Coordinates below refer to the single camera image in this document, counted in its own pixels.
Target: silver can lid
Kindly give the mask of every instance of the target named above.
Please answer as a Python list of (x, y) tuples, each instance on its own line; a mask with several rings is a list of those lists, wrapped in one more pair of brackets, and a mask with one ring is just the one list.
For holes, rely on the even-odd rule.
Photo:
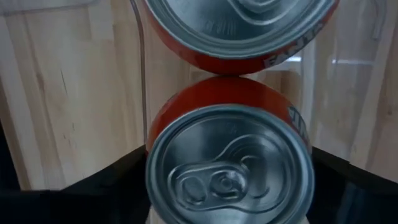
[(314, 173), (288, 124), (257, 108), (217, 105), (185, 114), (159, 135), (146, 184), (169, 224), (296, 224), (312, 201)]
[(253, 58), (297, 40), (337, 0), (146, 0), (186, 47), (217, 58)]

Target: can top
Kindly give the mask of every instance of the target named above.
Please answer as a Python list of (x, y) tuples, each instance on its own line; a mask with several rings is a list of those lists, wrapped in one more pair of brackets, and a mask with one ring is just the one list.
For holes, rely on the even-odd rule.
[(285, 47), (307, 34), (338, 0), (146, 0), (167, 32), (186, 47), (242, 59)]
[(314, 191), (305, 143), (274, 115), (216, 105), (159, 135), (146, 184), (166, 223), (298, 223)]

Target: soda can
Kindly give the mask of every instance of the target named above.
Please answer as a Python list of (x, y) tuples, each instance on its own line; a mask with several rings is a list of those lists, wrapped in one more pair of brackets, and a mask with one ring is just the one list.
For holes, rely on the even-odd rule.
[(146, 0), (149, 19), (181, 58), (220, 75), (282, 63), (322, 30), (339, 0)]
[(176, 94), (149, 132), (146, 185), (168, 224), (299, 223), (314, 192), (305, 123), (278, 92), (215, 77)]

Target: can rim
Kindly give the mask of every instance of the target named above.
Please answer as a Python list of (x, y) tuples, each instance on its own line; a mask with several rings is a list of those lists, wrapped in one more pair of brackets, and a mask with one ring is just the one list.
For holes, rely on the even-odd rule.
[[(276, 33), (263, 35), (248, 40), (219, 40), (209, 35), (201, 34), (182, 22), (172, 9), (167, 5), (166, 0), (146, 0), (146, 4), (162, 28), (171, 35), (177, 42), (188, 49), (221, 59), (246, 59), (260, 57), (286, 47), (295, 40), (304, 36), (313, 29), (322, 18), (324, 18), (338, 0), (319, 0), (316, 9), (312, 9), (316, 16), (312, 16), (297, 23), (292, 23)], [(291, 34), (277, 36), (286, 32), (287, 28)]]
[(188, 112), (187, 114), (184, 114), (175, 121), (171, 122), (159, 134), (153, 144), (152, 151), (149, 154), (146, 164), (147, 192), (149, 199), (152, 202), (152, 206), (155, 208), (156, 212), (166, 223), (189, 223), (184, 220), (184, 217), (181, 217), (180, 214), (170, 209), (170, 206), (168, 203), (166, 203), (164, 196), (159, 192), (159, 185), (156, 184), (156, 177), (159, 169), (157, 169), (154, 161), (159, 160), (159, 156), (162, 152), (162, 146), (166, 146), (173, 138), (174, 134), (195, 122), (195, 120), (197, 120), (199, 117), (202, 118), (208, 113), (219, 113), (220, 111), (243, 112), (247, 115), (254, 116), (255, 118), (268, 121), (273, 128), (276, 128), (278, 131), (284, 134), (286, 140), (290, 140), (289, 144), (291, 144), (293, 147), (290, 147), (289, 149), (295, 149), (299, 156), (299, 160), (302, 161), (299, 165), (302, 171), (299, 173), (301, 175), (302, 181), (298, 184), (300, 190), (299, 196), (295, 198), (296, 205), (293, 207), (293, 212), (291, 212), (290, 215), (284, 219), (284, 223), (299, 222), (308, 212), (315, 191), (315, 174), (312, 166), (312, 160), (307, 150), (308, 146), (304, 143), (299, 134), (293, 130), (292, 127), (270, 112), (260, 108), (236, 104), (213, 105)]

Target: stacked can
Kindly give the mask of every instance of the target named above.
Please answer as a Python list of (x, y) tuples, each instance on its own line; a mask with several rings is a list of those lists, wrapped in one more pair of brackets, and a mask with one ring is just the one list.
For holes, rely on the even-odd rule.
[(147, 189), (174, 223), (298, 223), (314, 192), (305, 123), (244, 75), (282, 63), (322, 29), (338, 0), (146, 0), (164, 43), (228, 76), (177, 93), (149, 131)]

